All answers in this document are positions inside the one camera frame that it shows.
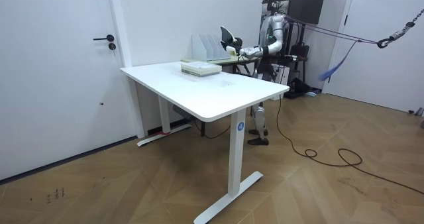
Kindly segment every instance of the herringbone floor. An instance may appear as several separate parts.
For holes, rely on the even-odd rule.
[[[258,170],[263,179],[211,223],[424,223],[424,196],[296,155],[276,130],[278,105],[265,103],[271,145],[244,146],[243,178]],[[285,100],[283,110],[282,130],[299,150],[342,164],[337,149],[350,148],[362,169],[424,190],[422,118],[332,95]],[[229,117],[210,123],[207,133],[228,125]],[[208,140],[191,128],[136,142],[0,186],[0,223],[193,223],[226,193],[229,132]]]

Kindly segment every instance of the door handle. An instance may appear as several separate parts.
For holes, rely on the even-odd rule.
[[[108,34],[106,38],[93,38],[94,41],[97,40],[108,40],[109,42],[113,42],[115,40],[115,37],[112,34]]]

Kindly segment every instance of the baseboard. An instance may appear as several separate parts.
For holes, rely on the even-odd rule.
[[[111,144],[108,144],[108,145],[105,145],[105,146],[102,146],[102,147],[99,147],[99,148],[95,148],[93,150],[89,150],[87,152],[84,152],[84,153],[81,153],[81,154],[77,154],[75,156],[72,156],[72,157],[69,157],[69,158],[65,158],[63,160],[59,160],[59,161],[53,162],[51,164],[47,164],[47,165],[41,166],[40,168],[35,168],[33,170],[29,170],[29,171],[23,172],[22,174],[17,174],[15,176],[11,176],[9,178],[5,178],[3,180],[0,180],[0,185],[7,184],[9,182],[13,182],[15,180],[18,180],[18,179],[21,179],[21,178],[25,178],[25,177],[30,176],[30,175],[33,175],[33,174],[37,174],[37,173],[42,172],[42,171],[45,171],[47,169],[54,168],[56,166],[65,164],[67,162],[74,161],[74,160],[76,160],[78,158],[83,158],[83,157],[88,156],[90,154],[95,154],[97,152],[100,152],[100,151],[103,151],[103,150],[107,150],[108,148],[112,148],[114,146],[117,146],[117,145],[120,145],[120,144],[129,142],[129,141],[132,141],[134,139],[137,139],[137,137],[136,136],[133,136],[133,137],[130,137],[130,138],[127,138],[127,139],[123,139],[123,140],[120,140],[120,141],[117,141],[117,142],[113,142]]]
[[[315,90],[319,90],[319,92],[320,92],[320,93],[322,93],[322,92],[323,92],[323,90],[322,90],[321,88],[316,88],[316,87],[311,87],[311,90],[314,90],[314,91],[315,91]]]
[[[177,127],[177,126],[180,126],[180,125],[185,125],[185,124],[188,124],[188,120],[180,119],[179,121],[175,121],[175,122],[170,123],[170,126],[171,126],[171,129],[172,129],[174,127]],[[159,132],[162,132],[162,127],[156,127],[156,128],[148,130],[147,136],[153,135],[153,134],[156,134],[156,133],[159,133]]]

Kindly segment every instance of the white desk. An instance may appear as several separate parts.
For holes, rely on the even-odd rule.
[[[121,68],[121,70],[128,77],[158,94],[163,133],[155,139],[187,128],[183,126],[170,130],[168,101],[205,122],[231,114],[228,194],[194,220],[195,224],[205,224],[263,177],[256,171],[240,182],[246,108],[283,94],[289,87],[224,72],[198,78],[181,73],[180,64],[181,62],[171,62]],[[154,139],[143,140],[138,145],[152,140]]]

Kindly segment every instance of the book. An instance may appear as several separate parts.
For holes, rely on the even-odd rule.
[[[222,72],[222,67],[207,62],[181,63],[181,71],[187,74],[203,77]]]

